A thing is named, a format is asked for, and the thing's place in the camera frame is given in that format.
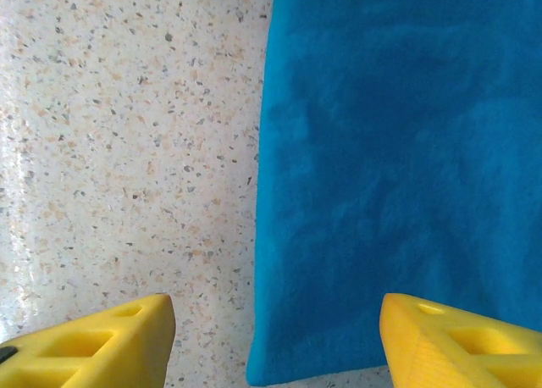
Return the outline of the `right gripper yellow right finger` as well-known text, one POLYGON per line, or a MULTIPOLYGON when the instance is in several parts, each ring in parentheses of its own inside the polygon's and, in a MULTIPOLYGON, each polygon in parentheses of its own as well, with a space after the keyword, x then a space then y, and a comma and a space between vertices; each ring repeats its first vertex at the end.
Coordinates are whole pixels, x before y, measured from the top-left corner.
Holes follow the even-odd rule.
POLYGON ((541 385, 541 334, 534 330, 389 293, 379 332, 395 387, 541 385))

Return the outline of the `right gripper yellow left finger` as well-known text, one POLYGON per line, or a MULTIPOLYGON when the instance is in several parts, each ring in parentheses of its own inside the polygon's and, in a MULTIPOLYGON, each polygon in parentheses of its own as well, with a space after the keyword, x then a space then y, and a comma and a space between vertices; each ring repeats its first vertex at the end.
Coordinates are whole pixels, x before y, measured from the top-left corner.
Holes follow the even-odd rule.
POLYGON ((1 345, 3 387, 162 387, 175 336, 156 294, 1 345))

